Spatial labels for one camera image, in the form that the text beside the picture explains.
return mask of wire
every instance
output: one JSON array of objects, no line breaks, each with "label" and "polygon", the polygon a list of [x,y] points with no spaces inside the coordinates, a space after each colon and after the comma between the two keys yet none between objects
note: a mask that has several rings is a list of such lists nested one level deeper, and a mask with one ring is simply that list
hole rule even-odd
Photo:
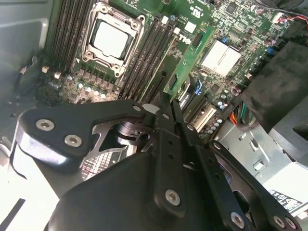
[{"label": "wire", "polygon": [[297,15],[297,16],[301,16],[301,17],[304,17],[304,18],[308,18],[308,16],[302,14],[302,13],[297,13],[297,12],[293,12],[293,11],[289,11],[289,10],[284,10],[284,9],[281,9],[279,7],[277,8],[272,8],[272,7],[269,7],[267,5],[265,5],[264,3],[260,2],[260,0],[253,0],[253,2],[263,8],[263,9],[266,9],[266,10],[270,10],[270,11],[280,11],[280,12],[283,12],[283,13],[289,13],[289,14],[294,14],[294,15]]}]

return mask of integrated circuit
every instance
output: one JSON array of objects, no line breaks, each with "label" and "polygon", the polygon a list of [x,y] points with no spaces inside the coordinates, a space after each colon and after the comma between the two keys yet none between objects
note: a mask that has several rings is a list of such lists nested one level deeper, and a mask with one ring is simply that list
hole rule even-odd
[{"label": "integrated circuit", "polygon": [[237,5],[234,2],[230,2],[230,4],[226,8],[226,12],[229,14],[233,14],[237,8]]}]

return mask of gray metal panel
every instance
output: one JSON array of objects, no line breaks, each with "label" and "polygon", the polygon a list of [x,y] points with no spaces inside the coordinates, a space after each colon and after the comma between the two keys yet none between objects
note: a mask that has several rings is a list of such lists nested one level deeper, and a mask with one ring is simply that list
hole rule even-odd
[{"label": "gray metal panel", "polygon": [[0,0],[0,135],[11,141],[17,117],[35,104],[16,98],[16,76],[44,48],[52,6],[53,0]]},{"label": "gray metal panel", "polygon": [[[261,126],[244,134],[226,121],[215,139],[221,142],[261,184],[291,163],[288,156]],[[254,165],[259,160],[263,162],[263,167],[255,170]]]}]

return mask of ram slot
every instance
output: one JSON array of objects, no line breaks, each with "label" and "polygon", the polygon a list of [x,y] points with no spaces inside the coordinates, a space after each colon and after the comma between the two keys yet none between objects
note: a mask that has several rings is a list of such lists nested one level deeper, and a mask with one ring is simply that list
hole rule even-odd
[{"label": "ram slot", "polygon": [[55,60],[54,65],[56,66],[56,68],[59,68],[59,64],[61,62],[60,52],[63,50],[63,42],[64,42],[65,34],[66,34],[66,31],[67,31],[67,27],[68,27],[68,24],[69,24],[68,18],[69,18],[69,15],[71,14],[73,5],[74,5],[73,0],[70,0],[69,3],[68,3],[68,6],[66,6],[66,9],[65,9],[65,12],[64,12],[64,15],[63,15],[64,21],[61,24],[62,29],[60,30],[60,33],[59,33],[59,43],[57,44],[55,56],[54,56],[54,60]]},{"label": "ram slot", "polygon": [[159,42],[159,46],[156,49],[155,55],[153,56],[153,59],[150,63],[150,65],[147,67],[147,71],[143,76],[140,77],[139,83],[137,87],[135,88],[135,93],[132,97],[132,99],[139,101],[142,92],[145,90],[145,87],[147,84],[149,84],[153,71],[155,68],[157,68],[157,65],[160,63],[161,57],[166,50],[168,43],[170,42],[170,39],[173,35],[174,27],[172,25],[167,25],[167,28],[165,30],[165,35],[163,39]]},{"label": "ram slot", "polygon": [[54,56],[55,56],[55,49],[58,47],[58,43],[59,43],[59,39],[60,39],[59,34],[60,34],[61,29],[62,29],[61,25],[64,23],[64,20],[65,20],[64,13],[66,12],[67,4],[68,4],[67,0],[62,1],[60,13],[59,13],[58,19],[57,19],[57,26],[56,26],[56,31],[54,33],[52,49],[51,49],[51,58],[53,59],[53,61],[54,61]]},{"label": "ram slot", "polygon": [[127,71],[125,84],[122,88],[122,91],[120,92],[119,98],[120,99],[126,99],[128,97],[128,92],[130,92],[131,87],[133,83],[135,82],[135,79],[137,77],[137,73],[139,72],[140,68],[142,67],[143,62],[148,56],[149,51],[151,50],[151,47],[153,46],[153,41],[157,37],[157,35],[160,32],[160,25],[161,22],[158,17],[156,17],[151,25],[151,28],[147,34],[147,36],[144,39],[144,44],[138,53],[137,57],[135,58],[133,65],[129,70]]},{"label": "ram slot", "polygon": [[65,69],[71,68],[74,63],[75,55],[79,46],[79,41],[81,39],[81,36],[83,34],[83,28],[86,25],[86,20],[89,16],[91,6],[94,4],[95,0],[83,0],[82,1],[82,8],[79,12],[78,20],[76,27],[75,27],[75,33],[73,36],[72,43],[70,44],[71,49],[68,53],[68,62],[67,65],[65,65]]}]

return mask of bolt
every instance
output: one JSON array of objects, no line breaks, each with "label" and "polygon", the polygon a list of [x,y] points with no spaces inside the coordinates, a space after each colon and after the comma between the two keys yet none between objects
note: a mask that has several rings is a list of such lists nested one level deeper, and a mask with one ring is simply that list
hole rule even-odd
[{"label": "bolt", "polygon": [[239,227],[240,229],[244,229],[245,228],[245,223],[243,218],[236,212],[231,212],[230,214],[231,220],[232,222]]},{"label": "bolt", "polygon": [[193,131],[193,126],[192,126],[192,125],[188,124],[188,125],[187,125],[187,128],[188,128],[190,131]]},{"label": "bolt", "polygon": [[169,119],[169,116],[167,114],[163,114],[163,117],[165,117],[166,119]]},{"label": "bolt", "polygon": [[167,201],[174,205],[174,206],[178,206],[181,202],[180,196],[178,195],[178,193],[172,189],[168,189],[165,192],[165,197],[167,199]]},{"label": "bolt", "polygon": [[216,149],[220,150],[220,146],[219,146],[219,144],[214,143],[214,147],[215,147]]},{"label": "bolt", "polygon": [[284,222],[278,216],[274,216],[274,220],[281,228],[285,228]]},{"label": "bolt", "polygon": [[64,142],[70,147],[77,148],[82,144],[82,139],[77,135],[68,135]]},{"label": "bolt", "polygon": [[138,106],[133,106],[133,108],[137,111],[137,112],[141,112],[141,109]]},{"label": "bolt", "polygon": [[40,119],[35,125],[42,131],[51,131],[54,129],[54,123],[48,119]]},{"label": "bolt", "polygon": [[294,224],[294,222],[289,219],[288,217],[285,218],[285,220],[288,222],[288,224],[292,227],[292,229],[296,230],[296,225]]},{"label": "bolt", "polygon": [[138,26],[138,24],[137,24],[137,23],[132,23],[132,24],[131,24],[131,27],[132,27],[132,28],[134,28],[134,29],[136,29],[136,28],[137,28],[137,26]]}]

